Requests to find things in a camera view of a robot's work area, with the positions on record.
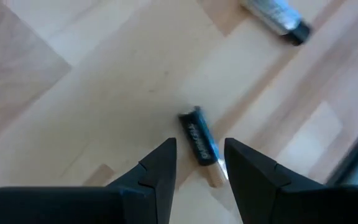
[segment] wood grain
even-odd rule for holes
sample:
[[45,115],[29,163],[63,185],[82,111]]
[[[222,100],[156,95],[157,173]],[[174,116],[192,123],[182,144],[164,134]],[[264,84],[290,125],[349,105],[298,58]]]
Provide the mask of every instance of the wood grain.
[[0,1],[0,131],[70,69]]
[[178,124],[191,105],[221,154],[237,138],[326,181],[358,138],[358,0],[288,2],[314,27],[297,48],[232,0],[0,1],[0,187],[103,185],[176,137],[171,223],[239,223]]

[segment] blurry object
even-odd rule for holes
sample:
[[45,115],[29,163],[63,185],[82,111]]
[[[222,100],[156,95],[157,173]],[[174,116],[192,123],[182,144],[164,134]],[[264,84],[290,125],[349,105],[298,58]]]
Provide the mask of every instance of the blurry object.
[[327,187],[235,139],[224,157],[243,223],[358,223],[358,185]]
[[179,114],[183,127],[198,164],[207,168],[213,187],[221,187],[227,181],[226,165],[219,160],[219,151],[208,129],[208,125],[199,106],[186,113]]
[[241,0],[241,4],[295,46],[305,43],[311,28],[284,0]]
[[107,187],[5,187],[0,223],[169,223],[177,168],[167,139]]

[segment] battery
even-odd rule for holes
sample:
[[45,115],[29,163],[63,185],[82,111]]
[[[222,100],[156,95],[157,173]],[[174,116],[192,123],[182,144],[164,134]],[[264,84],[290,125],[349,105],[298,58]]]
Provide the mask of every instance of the battery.
[[179,121],[198,164],[207,168],[214,187],[222,186],[227,181],[226,165],[219,159],[218,147],[201,108],[195,106],[190,112],[179,114]]
[[312,33],[312,27],[286,0],[240,0],[240,4],[295,46],[305,43]]

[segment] wooden floor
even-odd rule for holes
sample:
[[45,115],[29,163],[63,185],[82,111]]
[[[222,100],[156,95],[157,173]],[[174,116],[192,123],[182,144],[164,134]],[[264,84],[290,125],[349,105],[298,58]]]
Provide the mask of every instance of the wooden floor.
[[104,185],[176,137],[171,223],[237,223],[183,137],[189,105],[220,150],[325,182],[358,138],[358,0],[289,3],[314,27],[302,47],[237,0],[0,0],[0,186]]

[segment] battery negative end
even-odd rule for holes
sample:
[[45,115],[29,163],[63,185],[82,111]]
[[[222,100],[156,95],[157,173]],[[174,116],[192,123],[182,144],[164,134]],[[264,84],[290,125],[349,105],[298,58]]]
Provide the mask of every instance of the battery negative end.
[[309,39],[311,33],[312,33],[312,28],[305,22],[301,21],[298,27],[293,29],[288,34],[285,34],[283,38],[286,41],[289,41],[294,46],[299,46],[305,43]]

